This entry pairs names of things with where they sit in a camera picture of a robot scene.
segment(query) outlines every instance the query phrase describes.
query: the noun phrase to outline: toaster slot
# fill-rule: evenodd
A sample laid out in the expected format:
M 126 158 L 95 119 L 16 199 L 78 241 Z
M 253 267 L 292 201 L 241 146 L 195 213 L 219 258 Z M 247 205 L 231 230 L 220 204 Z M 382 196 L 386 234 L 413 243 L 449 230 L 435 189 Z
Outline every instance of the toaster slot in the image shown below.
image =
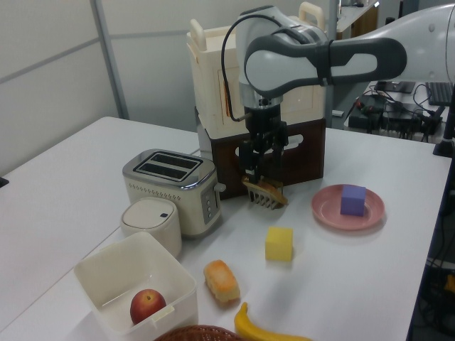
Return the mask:
M 165 163 L 167 165 L 182 167 L 186 169 L 193 169 L 197 166 L 200 162 L 188 160 L 187 158 L 176 158 L 173 156 L 164 155 L 161 153 L 155 154 L 152 158 L 152 161 Z
M 187 173 L 183 172 L 182 170 L 174 169 L 174 168 L 167 168 L 158 166 L 155 163 L 145 163 L 139 169 L 142 172 L 146 172 L 152 175 L 162 175 L 166 176 L 167 178 L 173 178 L 180 180 L 182 179 Z

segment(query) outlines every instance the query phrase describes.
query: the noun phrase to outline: white wall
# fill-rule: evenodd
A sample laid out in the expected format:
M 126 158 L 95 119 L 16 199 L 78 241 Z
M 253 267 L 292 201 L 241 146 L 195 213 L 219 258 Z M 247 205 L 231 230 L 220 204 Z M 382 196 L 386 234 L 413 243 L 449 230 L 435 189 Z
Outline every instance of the white wall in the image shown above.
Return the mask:
M 242 11 L 277 5 L 298 16 L 302 0 L 99 0 L 120 92 L 134 121 L 196 130 L 186 47 L 189 22 L 230 26 Z
M 89 0 L 0 1 L 0 176 L 117 108 Z

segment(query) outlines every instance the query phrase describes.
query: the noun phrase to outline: white table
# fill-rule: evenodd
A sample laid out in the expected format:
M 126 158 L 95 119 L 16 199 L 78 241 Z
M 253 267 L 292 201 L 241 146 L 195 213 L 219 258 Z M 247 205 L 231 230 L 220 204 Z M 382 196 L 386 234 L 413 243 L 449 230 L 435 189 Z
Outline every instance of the white table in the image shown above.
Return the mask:
M 111 117 L 13 172 L 0 188 L 0 331 L 105 240 L 129 205 L 122 167 L 152 148 L 192 153 L 194 133 Z
M 159 129 L 121 125 L 129 123 L 120 121 L 117 127 L 126 144 Z M 144 143 L 138 148 L 147 148 Z M 223 259 L 239 281 L 251 319 L 264 328 L 324 341 L 405 340 L 450 166 L 448 158 L 433 156 L 432 149 L 430 144 L 327 129 L 323 179 L 287 186 L 289 205 L 283 210 L 269 211 L 247 197 L 222 201 L 223 223 L 203 239 L 185 241 L 179 256 L 198 282 L 199 323 L 234 330 L 238 306 L 219 308 L 203 279 L 203 267 Z M 113 158 L 118 153 L 111 152 Z M 111 172 L 117 174 L 122 165 Z M 384 222 L 363 232 L 341 232 L 318 223 L 311 198 L 339 183 L 376 192 L 385 202 Z M 117 200 L 126 202 L 127 194 L 123 196 Z M 90 197 L 87 201 L 96 202 Z M 111 207 L 108 215 L 118 217 L 120 206 Z M 99 220 L 106 214 L 100 213 Z M 116 223 L 117 218 L 110 221 L 113 229 Z M 291 263 L 265 261 L 264 241 L 271 225 L 294 229 Z M 98 248 L 124 235 L 117 229 L 105 237 Z M 15 319 L 0 340 L 106 337 L 71 271 Z

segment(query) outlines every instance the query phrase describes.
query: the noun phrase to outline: bread roll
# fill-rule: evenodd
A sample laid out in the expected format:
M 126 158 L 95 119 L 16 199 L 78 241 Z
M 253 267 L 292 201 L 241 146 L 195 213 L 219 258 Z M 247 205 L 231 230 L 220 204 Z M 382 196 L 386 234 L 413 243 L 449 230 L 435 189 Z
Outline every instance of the bread roll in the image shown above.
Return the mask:
M 240 289 L 234 274 L 224 261 L 216 260 L 204 268 L 205 282 L 215 298 L 227 303 L 240 298 Z

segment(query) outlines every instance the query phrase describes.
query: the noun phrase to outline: toaster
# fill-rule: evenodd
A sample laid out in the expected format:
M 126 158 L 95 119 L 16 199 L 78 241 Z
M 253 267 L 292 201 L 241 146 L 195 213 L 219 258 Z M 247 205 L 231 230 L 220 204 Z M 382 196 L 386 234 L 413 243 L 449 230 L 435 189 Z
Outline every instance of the toaster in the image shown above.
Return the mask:
M 123 167 L 130 202 L 160 197 L 176 204 L 183 237 L 201 237 L 221 216 L 215 164 L 188 154 L 151 149 Z

